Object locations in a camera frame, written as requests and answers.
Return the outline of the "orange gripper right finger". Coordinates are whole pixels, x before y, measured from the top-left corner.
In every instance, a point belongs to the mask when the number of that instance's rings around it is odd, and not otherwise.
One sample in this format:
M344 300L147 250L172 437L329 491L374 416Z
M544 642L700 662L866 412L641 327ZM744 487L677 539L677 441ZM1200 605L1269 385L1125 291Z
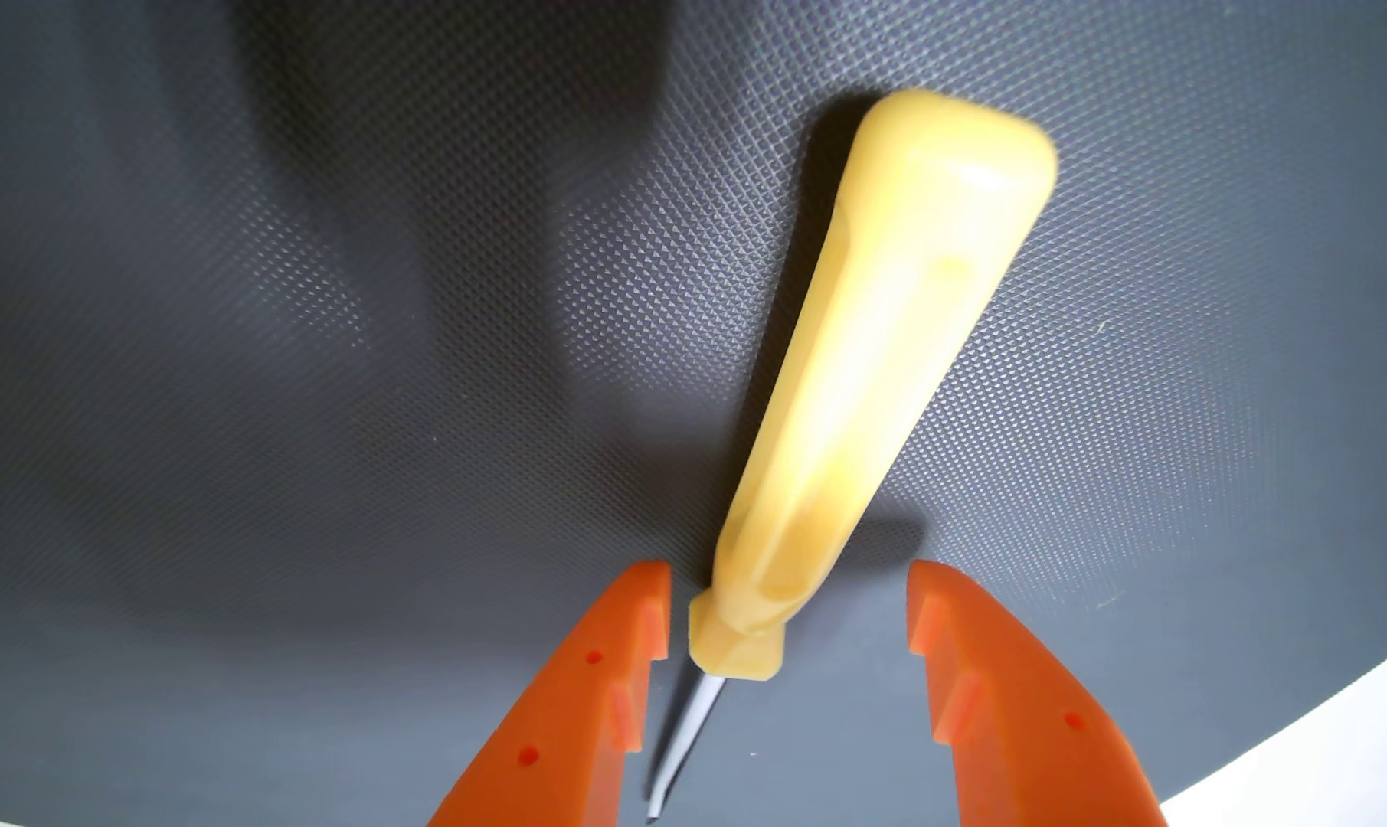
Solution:
M925 660L931 735L951 751L960 824L1166 824L1103 704L968 574L914 562L906 636Z

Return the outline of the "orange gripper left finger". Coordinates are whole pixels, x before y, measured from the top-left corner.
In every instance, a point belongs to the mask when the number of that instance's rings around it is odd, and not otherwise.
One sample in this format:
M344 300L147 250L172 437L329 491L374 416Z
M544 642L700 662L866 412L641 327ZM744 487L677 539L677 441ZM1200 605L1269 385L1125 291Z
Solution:
M671 568L639 561L562 640L429 819L430 826L614 826L626 753L644 747L669 655Z

